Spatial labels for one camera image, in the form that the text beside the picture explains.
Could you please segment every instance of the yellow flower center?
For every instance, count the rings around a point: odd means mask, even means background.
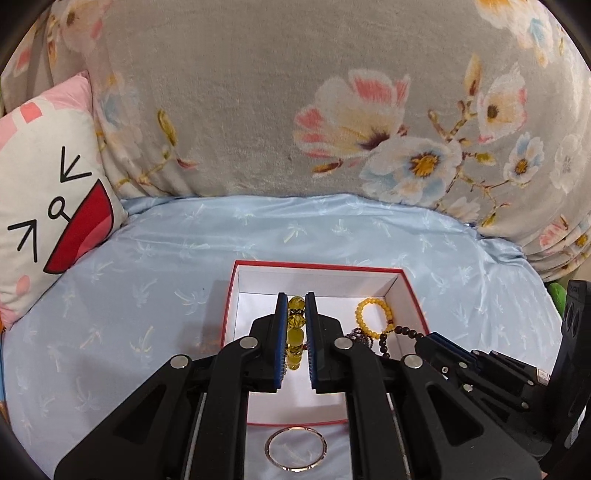
[[[515,173],[517,173],[517,175],[523,175],[527,171],[528,166],[527,160],[522,158],[515,166]]]
[[[76,13],[73,10],[70,10],[70,12],[68,12],[68,16],[66,17],[66,25],[69,27],[74,23],[74,20],[76,19]]]
[[[494,120],[499,115],[499,108],[496,105],[489,105],[486,109],[486,116],[489,120]]]
[[[435,171],[435,168],[439,163],[439,157],[432,153],[424,153],[418,157],[412,158],[410,163],[412,165],[410,171],[413,172],[415,176],[423,179]]]
[[[579,247],[582,248],[587,244],[587,240],[589,240],[589,237],[584,233],[583,235],[581,235],[579,238],[577,238],[574,242],[574,244]]]

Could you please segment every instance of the metal screw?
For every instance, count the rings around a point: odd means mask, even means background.
[[[349,350],[353,346],[353,340],[347,337],[340,337],[335,340],[335,347],[339,350]]]
[[[173,368],[185,368],[189,364],[189,359],[184,355],[176,355],[170,359],[170,366]]]
[[[254,337],[244,337],[240,340],[240,346],[245,349],[251,349],[258,345],[258,340]]]
[[[418,355],[407,355],[404,357],[404,365],[409,368],[421,368],[423,366],[423,359]]]

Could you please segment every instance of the pink flower print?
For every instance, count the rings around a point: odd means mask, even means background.
[[[540,235],[540,247],[548,248],[561,241],[569,231],[569,223],[563,215],[549,224]]]
[[[492,83],[486,95],[478,94],[479,143],[494,142],[523,127],[527,120],[526,101],[525,80],[515,65],[510,73]]]
[[[103,29],[112,0],[73,0],[60,19],[61,37],[70,50],[90,54]]]
[[[368,157],[401,129],[409,87],[408,76],[393,83],[374,70],[330,78],[295,116],[294,142],[314,158]]]

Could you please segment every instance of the cartoon face pillow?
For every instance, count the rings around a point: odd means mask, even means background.
[[[108,183],[84,74],[0,118],[0,320],[10,328],[126,214]]]

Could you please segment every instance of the light blue bedsheet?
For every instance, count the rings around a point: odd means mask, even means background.
[[[5,336],[12,425],[50,476],[175,353],[216,353],[237,258],[402,267],[431,330],[465,348],[553,367],[560,317],[521,250],[438,213],[348,195],[141,199],[126,207],[129,225],[68,270]],[[249,428],[247,480],[291,478],[264,457],[273,431]],[[295,477],[349,479],[346,428],[321,431],[327,459]]]

